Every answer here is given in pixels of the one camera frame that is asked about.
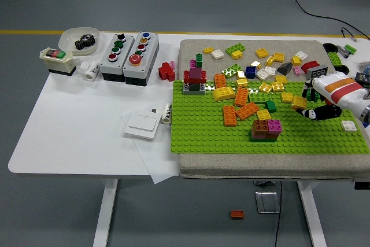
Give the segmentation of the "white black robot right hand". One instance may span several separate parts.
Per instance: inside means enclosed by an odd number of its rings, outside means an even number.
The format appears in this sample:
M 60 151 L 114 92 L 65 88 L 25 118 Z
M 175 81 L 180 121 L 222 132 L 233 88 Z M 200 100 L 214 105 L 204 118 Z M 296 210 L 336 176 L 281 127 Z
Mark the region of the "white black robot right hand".
M 316 96 L 325 105 L 296 112 L 311 120 L 327 120 L 339 117 L 344 109 L 350 110 L 363 123 L 369 123 L 369 90 L 343 72 L 322 75 L 305 82 L 302 97 L 314 101 Z

